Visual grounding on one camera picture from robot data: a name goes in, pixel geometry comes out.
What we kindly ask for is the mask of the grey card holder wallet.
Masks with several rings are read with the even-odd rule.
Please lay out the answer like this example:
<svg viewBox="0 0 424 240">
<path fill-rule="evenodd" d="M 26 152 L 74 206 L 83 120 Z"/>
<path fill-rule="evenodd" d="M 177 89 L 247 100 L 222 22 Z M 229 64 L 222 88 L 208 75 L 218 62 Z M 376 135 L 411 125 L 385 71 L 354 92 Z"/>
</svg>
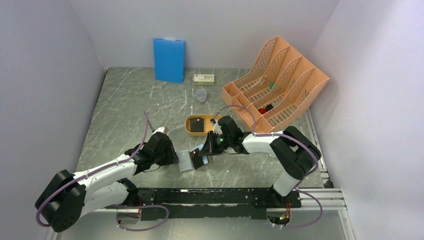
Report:
<svg viewBox="0 0 424 240">
<path fill-rule="evenodd" d="M 193 168 L 189 152 L 193 151 L 196 148 L 199 148 L 199 150 L 201 150 L 203 148 L 203 146 L 204 146 L 204 144 L 200 144 L 200 145 L 197 145 L 196 147 L 194 147 L 192 149 L 186 149 L 186 150 L 178 151 L 176 153 L 176 155 L 178 157 L 178 166 L 179 166 L 180 172 L 185 173 L 185 172 L 190 172 L 190 171 L 196 170 L 196 169 Z M 207 156 L 207 157 L 209 159 L 209 164 L 211 164 L 212 163 L 211 157 L 210 156 Z"/>
</svg>

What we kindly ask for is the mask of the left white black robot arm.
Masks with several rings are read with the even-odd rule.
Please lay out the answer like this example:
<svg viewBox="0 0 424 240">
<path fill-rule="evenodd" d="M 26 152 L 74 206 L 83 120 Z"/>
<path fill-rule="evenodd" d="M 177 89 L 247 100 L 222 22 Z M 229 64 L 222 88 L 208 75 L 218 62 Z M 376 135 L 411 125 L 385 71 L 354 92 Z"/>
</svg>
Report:
<svg viewBox="0 0 424 240">
<path fill-rule="evenodd" d="M 163 209 L 168 219 L 169 209 L 142 200 L 131 177 L 149 170 L 152 165 L 161 167 L 177 160 L 167 127 L 159 127 L 149 140 L 143 139 L 114 160 L 84 171 L 56 173 L 35 202 L 35 220 L 39 226 L 60 233 L 80 217 L 104 207 L 137 209 L 138 212 Z"/>
</svg>

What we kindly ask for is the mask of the black VIP credit card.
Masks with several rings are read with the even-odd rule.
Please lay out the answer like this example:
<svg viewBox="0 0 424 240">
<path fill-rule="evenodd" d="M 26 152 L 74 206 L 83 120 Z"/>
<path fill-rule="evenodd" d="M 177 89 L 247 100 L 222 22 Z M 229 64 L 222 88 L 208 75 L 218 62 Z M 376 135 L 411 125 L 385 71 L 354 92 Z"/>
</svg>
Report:
<svg viewBox="0 0 424 240">
<path fill-rule="evenodd" d="M 190 151 L 189 156 L 194 170 L 209 164 L 209 159 L 207 156 L 200 156 L 199 148 L 195 148 L 194 150 Z"/>
</svg>

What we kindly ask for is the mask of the yellow oval tray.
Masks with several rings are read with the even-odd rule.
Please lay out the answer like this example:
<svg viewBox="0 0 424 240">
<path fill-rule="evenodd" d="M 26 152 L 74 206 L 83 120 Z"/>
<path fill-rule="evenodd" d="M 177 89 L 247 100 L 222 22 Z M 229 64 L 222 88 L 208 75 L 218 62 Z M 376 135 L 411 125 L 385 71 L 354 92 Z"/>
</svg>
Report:
<svg viewBox="0 0 424 240">
<path fill-rule="evenodd" d="M 214 129 L 214 123 L 211 122 L 211 119 L 214 117 L 214 114 L 192 114 L 189 115 L 185 120 L 185 129 L 189 136 L 191 137 L 205 137 L 209 131 Z M 203 118 L 204 119 L 204 132 L 190 132 L 190 123 L 189 119 L 191 118 Z"/>
</svg>

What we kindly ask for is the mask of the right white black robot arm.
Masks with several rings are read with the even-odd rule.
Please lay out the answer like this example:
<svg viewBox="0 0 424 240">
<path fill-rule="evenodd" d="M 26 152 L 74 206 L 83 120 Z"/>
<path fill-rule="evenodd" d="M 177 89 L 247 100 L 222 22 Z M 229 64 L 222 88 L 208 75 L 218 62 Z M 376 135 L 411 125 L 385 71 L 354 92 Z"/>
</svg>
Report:
<svg viewBox="0 0 424 240">
<path fill-rule="evenodd" d="M 229 149 L 236 155 L 275 155 L 283 167 L 281 175 L 272 185 L 273 191 L 269 197 L 275 207 L 287 203 L 289 193 L 309 172 L 318 168 L 321 152 L 294 126 L 279 132 L 252 133 L 242 131 L 230 116 L 214 120 L 213 123 L 214 129 L 207 133 L 206 141 L 197 155 L 216 156 Z"/>
</svg>

